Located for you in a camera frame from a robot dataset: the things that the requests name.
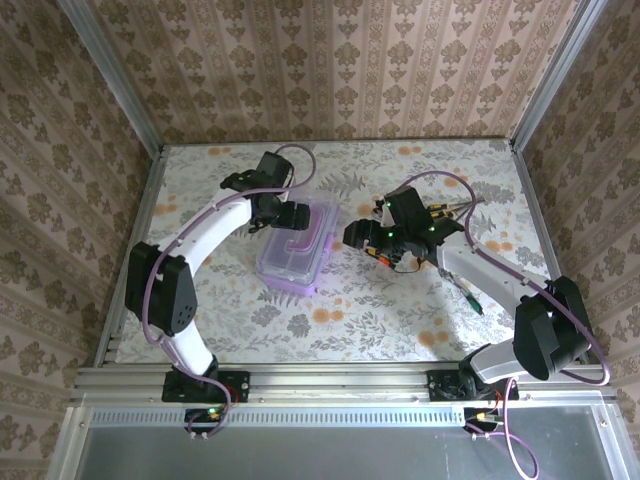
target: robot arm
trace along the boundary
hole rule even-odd
[[[451,218],[434,220],[412,187],[386,195],[381,207],[381,222],[353,222],[346,228],[343,242],[391,268],[409,251],[466,278],[515,319],[512,340],[482,347],[460,363],[460,384],[466,398],[476,398],[488,385],[525,372],[547,380],[589,349],[587,339],[540,293],[551,294],[588,328],[574,282],[566,277],[547,280],[483,245],[470,245],[464,227]],[[524,280],[507,270],[518,272]]]
[[[140,242],[131,250],[125,306],[142,321],[144,292],[152,267],[163,252],[171,249],[153,280],[149,324],[163,332],[165,351],[181,368],[195,375],[209,374],[217,368],[215,356],[193,322],[198,306],[193,277],[207,256],[247,223],[252,225],[251,232],[266,226],[305,230],[309,225],[308,205],[288,202],[286,198],[283,201],[275,193],[248,193],[226,203],[223,200],[256,188],[281,188],[292,175],[293,167],[287,160],[267,152],[256,170],[225,179],[211,202],[178,232],[157,246]],[[203,215],[212,207],[213,213]]]

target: container lid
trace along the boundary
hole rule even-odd
[[[292,192],[289,200],[309,205],[306,230],[272,229],[264,250],[258,255],[258,274],[298,285],[311,285],[321,268],[327,238],[333,233],[340,206],[328,192]]]

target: floral tablecloth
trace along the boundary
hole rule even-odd
[[[350,222],[368,217],[374,200],[427,169],[456,172],[486,203],[472,219],[476,238],[536,273],[546,264],[507,142],[422,140],[307,143],[318,159],[313,186],[341,201],[336,242],[311,297],[267,288],[255,259],[269,229],[236,231],[208,257],[195,277],[196,323],[221,362],[459,360],[487,342],[512,335],[513,320],[475,287],[484,307],[477,315],[437,269],[423,265],[399,274],[339,241]],[[222,179],[254,168],[278,144],[170,147],[148,240],[157,242],[198,211]],[[310,171],[304,152],[287,150],[301,180]],[[452,179],[427,178],[415,186],[430,203],[466,199]],[[411,271],[416,261],[404,258]],[[130,315],[118,362],[166,362],[148,345]]]

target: pink cable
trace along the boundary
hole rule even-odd
[[[460,182],[467,189],[467,191],[469,192],[469,195],[471,196],[471,207],[469,208],[469,213],[467,213],[467,216],[466,216],[465,221],[464,221],[464,234],[465,234],[465,237],[467,239],[467,242],[469,243],[469,246],[471,248],[473,248],[474,245],[476,244],[476,241],[471,236],[470,222],[471,222],[471,217],[473,216],[473,212],[474,212],[474,210],[476,208],[476,205],[478,203],[477,199],[476,199],[475,192],[473,191],[471,186],[466,181],[464,181],[462,178],[460,178],[458,175],[455,175],[455,174],[450,173],[450,172],[445,172],[445,171],[442,171],[442,170],[430,170],[430,171],[427,171],[427,172],[422,172],[422,173],[419,173],[417,175],[414,175],[413,177],[411,177],[408,180],[406,180],[402,185],[400,185],[400,187],[404,187],[404,186],[410,184],[411,182],[413,182],[414,180],[416,180],[418,178],[421,178],[421,177],[425,177],[427,175],[444,175],[446,177],[451,177],[454,180],[457,180],[458,182]],[[569,311],[569,309],[567,309],[561,302],[556,300],[556,298],[553,295],[551,295],[549,292],[547,292],[543,287],[540,287],[539,285],[535,284],[534,282],[529,281],[520,272],[518,272],[516,270],[513,270],[512,268],[508,267],[507,265],[504,265],[502,262],[500,262],[499,260],[496,260],[495,258],[493,258],[490,255],[487,255],[485,252],[483,252],[480,249],[474,249],[474,251],[478,255],[480,255],[482,258],[484,258],[487,262],[491,263],[492,265],[494,265],[494,266],[498,267],[499,269],[503,270],[504,272],[508,273],[509,275],[514,277],[519,282],[522,282],[523,284],[526,284],[529,287],[531,287],[533,290],[535,290],[540,295],[542,295],[555,308],[557,308],[565,317],[567,317],[569,319],[569,321],[571,323],[573,323],[573,325],[576,327],[576,330],[578,330],[587,339],[587,342],[589,342],[590,346],[593,348],[593,351],[596,354],[596,357],[598,357],[598,361],[600,362],[600,365],[602,365],[602,378],[600,378],[599,380],[593,380],[591,378],[583,377],[581,375],[577,375],[577,374],[572,373],[572,372],[566,372],[564,370],[561,370],[560,373],[562,373],[562,374],[564,374],[564,375],[566,375],[568,377],[571,377],[571,378],[573,378],[575,380],[579,380],[581,382],[588,383],[590,385],[602,386],[602,385],[606,385],[607,383],[609,383],[609,380],[611,379],[611,369],[610,369],[609,364],[608,364],[608,362],[607,362],[607,360],[605,358],[604,350],[602,350],[602,347],[598,344],[598,341],[591,334],[589,329],[586,326],[584,326],[584,324],[573,314],[573,312]]]
[[[411,182],[413,182],[414,180],[421,178],[421,177],[425,177],[427,175],[444,175],[446,177],[450,177],[453,178],[454,180],[457,180],[458,182],[460,182],[469,192],[469,195],[471,196],[471,207],[469,208],[469,212],[467,213],[467,216],[465,218],[465,222],[464,222],[464,234],[465,234],[465,238],[467,239],[467,243],[469,243],[469,246],[471,248],[473,248],[476,244],[476,241],[474,240],[474,238],[471,236],[471,231],[470,231],[470,224],[471,224],[471,217],[473,215],[473,212],[476,208],[476,205],[478,203],[477,199],[476,199],[476,194],[473,191],[473,188],[471,188],[471,185],[469,185],[466,181],[464,181],[462,178],[460,178],[458,175],[455,175],[453,173],[450,172],[445,172],[442,170],[430,170],[427,172],[422,172],[419,173],[417,175],[414,175],[413,177],[409,178],[408,180],[406,180],[402,185],[400,185],[400,187],[404,187],[407,186],[408,184],[410,184]],[[534,289],[536,292],[538,292],[540,295],[542,295],[549,303],[551,303],[555,308],[557,308],[558,310],[560,310],[560,312],[569,319],[569,321],[571,321],[571,323],[573,323],[573,325],[576,327],[576,330],[578,330],[582,335],[584,335],[584,337],[586,338],[587,342],[589,342],[589,344],[591,345],[591,347],[593,347],[593,350],[596,354],[596,356],[598,357],[598,361],[600,362],[600,365],[602,366],[602,378],[599,380],[592,380],[590,378],[587,377],[583,377],[581,375],[577,375],[575,373],[572,372],[566,372],[564,370],[561,370],[560,373],[573,378],[575,380],[579,380],[581,382],[584,383],[588,383],[590,385],[597,385],[597,386],[601,386],[601,385],[606,385],[607,383],[609,383],[609,380],[611,379],[611,369],[609,367],[609,364],[605,358],[605,354],[604,351],[602,350],[602,347],[600,347],[600,345],[598,344],[597,340],[594,338],[594,336],[591,334],[591,332],[589,331],[589,329],[587,327],[584,326],[584,324],[573,314],[573,312],[569,311],[569,309],[567,309],[561,302],[559,302],[558,300],[556,300],[556,298],[551,295],[549,292],[547,292],[543,287],[540,287],[539,285],[535,284],[534,282],[529,281],[524,275],[522,275],[520,272],[510,268],[509,266],[503,264],[502,262],[500,262],[499,260],[493,258],[490,255],[487,255],[485,252],[483,252],[480,249],[474,249],[474,251],[480,255],[482,258],[484,258],[486,261],[488,261],[489,263],[491,263],[492,265],[500,268],[501,270],[503,270],[504,272],[508,273],[509,275],[511,275],[512,277],[514,277],[516,280],[518,280],[519,282],[522,282],[523,284],[528,285],[529,287],[531,287],[532,289]],[[531,448],[524,442],[522,441],[520,438],[516,437],[515,435],[513,435],[510,431],[509,431],[509,419],[508,419],[508,413],[507,413],[507,403],[508,403],[508,398],[509,398],[509,392],[511,391],[511,388],[513,386],[513,383],[515,381],[515,378],[510,378],[507,381],[507,387],[505,389],[505,393],[504,393],[504,406],[503,406],[503,415],[504,415],[504,432],[493,432],[490,433],[489,435],[504,435],[505,440],[507,442],[507,449],[509,450],[509,457],[511,458],[511,462],[513,463],[513,466],[515,467],[516,471],[518,472],[518,474],[525,480],[537,480],[539,474],[540,474],[540,469],[538,468],[538,461],[535,457],[535,455],[533,454],[533,451],[531,450]],[[476,431],[480,431],[480,433],[484,434],[484,432],[482,432],[479,428],[475,427],[475,425],[471,425],[471,424],[467,424],[468,427],[470,427],[473,430]],[[520,464],[518,463],[518,459],[515,456],[515,453],[513,452],[513,446],[511,444],[511,440],[515,440],[518,443],[520,443],[520,445],[522,445],[525,450],[527,450],[527,452],[529,453],[529,455],[531,455],[531,458],[533,459],[533,464],[534,464],[534,474],[533,476],[528,476],[524,470],[522,470],[522,467],[520,467]]]
[[[296,188],[300,188],[300,187],[303,187],[303,186],[309,184],[309,182],[311,181],[311,179],[313,178],[313,176],[316,173],[317,161],[316,161],[315,155],[313,154],[313,152],[309,148],[305,147],[304,145],[300,145],[298,143],[287,143],[285,145],[282,145],[275,151],[275,153],[278,154],[279,152],[281,152],[282,150],[284,150],[286,148],[299,148],[299,149],[305,151],[309,155],[309,157],[311,158],[311,173],[309,174],[309,176],[303,182],[298,183],[296,185],[292,185],[290,187],[283,187],[283,188],[254,188],[253,190],[246,190],[244,192],[239,192],[239,193],[235,193],[233,195],[229,195],[228,197],[222,199],[218,203],[216,203],[214,205],[211,205],[211,207],[209,207],[207,210],[202,212],[198,217],[196,217],[193,220],[193,222],[191,222],[191,224],[187,228],[185,228],[184,231],[180,235],[178,235],[167,246],[167,248],[165,248],[160,253],[160,255],[156,259],[155,263],[151,267],[151,271],[149,272],[149,278],[147,280],[147,284],[145,285],[144,297],[142,299],[142,318],[141,318],[141,321],[142,321],[142,331],[144,333],[144,336],[145,336],[147,342],[149,342],[152,345],[160,345],[162,350],[169,357],[169,360],[171,360],[173,365],[178,370],[180,370],[182,373],[184,373],[185,375],[188,375],[189,377],[191,377],[191,378],[193,378],[195,380],[198,380],[200,382],[205,382],[205,383],[210,383],[212,385],[215,385],[217,388],[222,390],[222,392],[224,393],[224,395],[226,397],[226,408],[224,410],[224,414],[223,414],[222,418],[220,418],[220,421],[215,426],[215,428],[213,430],[211,430],[211,432],[209,433],[209,436],[215,435],[218,432],[218,430],[222,427],[222,425],[224,424],[225,420],[227,419],[227,415],[229,414],[229,410],[231,409],[231,394],[229,393],[229,390],[222,383],[218,382],[217,380],[214,380],[212,378],[203,377],[201,375],[196,375],[195,373],[190,372],[184,365],[182,365],[181,362],[179,361],[179,359],[176,357],[176,355],[164,343],[165,335],[160,334],[157,338],[153,337],[153,333],[151,332],[151,327],[149,326],[149,303],[151,301],[151,291],[153,290],[153,282],[154,282],[154,280],[156,278],[156,275],[158,274],[158,270],[160,269],[160,265],[162,265],[162,262],[167,257],[167,255],[169,255],[169,253],[171,253],[171,251],[174,248],[176,248],[180,244],[180,242],[182,240],[184,240],[196,227],[198,227],[198,225],[200,225],[202,222],[204,222],[213,212],[216,212],[220,208],[222,208],[225,205],[229,204],[230,202],[233,202],[234,200],[237,200],[239,198],[244,198],[247,195],[255,195],[255,194],[259,194],[259,193],[285,193],[285,192],[289,192],[291,190],[294,190]]]

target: patterned wallpaper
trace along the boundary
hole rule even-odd
[[[576,0],[92,0],[165,143],[509,136]]]
[[[640,452],[640,1],[610,0],[525,159]]]
[[[0,2],[0,478],[44,478],[149,158],[55,2]]]

